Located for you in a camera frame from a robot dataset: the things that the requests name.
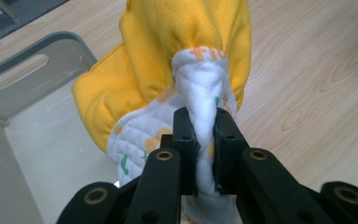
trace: light wood surface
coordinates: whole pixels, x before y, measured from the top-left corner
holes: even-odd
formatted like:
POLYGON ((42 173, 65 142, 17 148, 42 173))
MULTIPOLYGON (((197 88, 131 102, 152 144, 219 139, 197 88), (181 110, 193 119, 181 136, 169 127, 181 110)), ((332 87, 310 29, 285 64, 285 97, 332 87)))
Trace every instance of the light wood surface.
MULTIPOLYGON (((238 124, 302 184, 358 186, 358 1, 249 0, 253 61, 238 124)), ((55 31, 98 59, 121 41, 124 0, 71 0, 0 40, 0 62, 55 31)))

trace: yellow cloth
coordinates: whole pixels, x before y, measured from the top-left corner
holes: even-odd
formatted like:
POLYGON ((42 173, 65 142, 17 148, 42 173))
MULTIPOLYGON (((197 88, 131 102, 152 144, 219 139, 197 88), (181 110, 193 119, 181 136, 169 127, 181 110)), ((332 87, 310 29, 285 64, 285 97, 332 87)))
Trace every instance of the yellow cloth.
POLYGON ((172 83, 172 57, 182 49, 208 46, 225 52, 240 108, 251 58, 246 1, 128 0, 120 31, 124 44, 73 87, 80 117, 103 151, 120 118, 148 105, 172 83))

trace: screw hole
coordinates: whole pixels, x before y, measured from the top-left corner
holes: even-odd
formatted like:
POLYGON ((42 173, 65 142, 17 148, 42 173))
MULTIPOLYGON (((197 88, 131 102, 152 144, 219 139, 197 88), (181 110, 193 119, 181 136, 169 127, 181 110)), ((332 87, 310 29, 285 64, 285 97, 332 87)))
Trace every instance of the screw hole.
POLYGON ((156 157, 161 161, 167 161, 173 157, 173 154, 169 151, 161 151, 156 155, 156 157))
POLYGON ((344 202, 358 204, 358 192, 353 189, 339 186, 334 189, 334 193, 344 202))
POLYGON ((297 212, 297 216, 301 219, 303 223, 315 223, 315 215, 311 212, 300 210, 297 212))
POLYGON ((158 220, 159 216, 156 211, 148 211, 142 215, 142 221, 147 224, 156 223, 158 220))
POLYGON ((256 159, 256 160, 260 160, 260 161, 263 161, 263 160, 266 160, 267 159, 267 155, 266 153, 262 152, 262 151, 251 151, 251 157, 253 159, 256 159))
POLYGON ((94 188, 90 190, 85 196, 84 196, 84 202, 86 204, 97 204, 103 202, 108 195, 108 191, 105 188, 94 188))

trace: wooden table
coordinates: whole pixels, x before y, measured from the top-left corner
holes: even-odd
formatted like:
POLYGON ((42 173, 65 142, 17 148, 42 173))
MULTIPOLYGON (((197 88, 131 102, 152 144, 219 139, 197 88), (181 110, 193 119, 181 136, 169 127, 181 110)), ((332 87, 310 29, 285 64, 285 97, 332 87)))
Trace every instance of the wooden table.
MULTIPOLYGON (((319 190, 358 186, 358 1, 249 0, 253 61, 238 124, 319 190)), ((0 62, 56 31, 80 35, 98 59, 121 42, 124 0, 71 0, 0 40, 0 62)))

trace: wood grain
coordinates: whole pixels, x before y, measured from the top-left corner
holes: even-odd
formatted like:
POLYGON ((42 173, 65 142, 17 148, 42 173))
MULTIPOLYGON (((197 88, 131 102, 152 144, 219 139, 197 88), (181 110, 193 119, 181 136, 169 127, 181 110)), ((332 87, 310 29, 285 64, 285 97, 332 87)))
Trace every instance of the wood grain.
MULTIPOLYGON (((242 133, 312 189, 332 180, 358 186, 358 1, 249 6, 253 61, 242 133)), ((101 59, 121 41, 124 7, 124 0, 71 0, 0 40, 0 62, 60 30, 79 34, 101 59)))

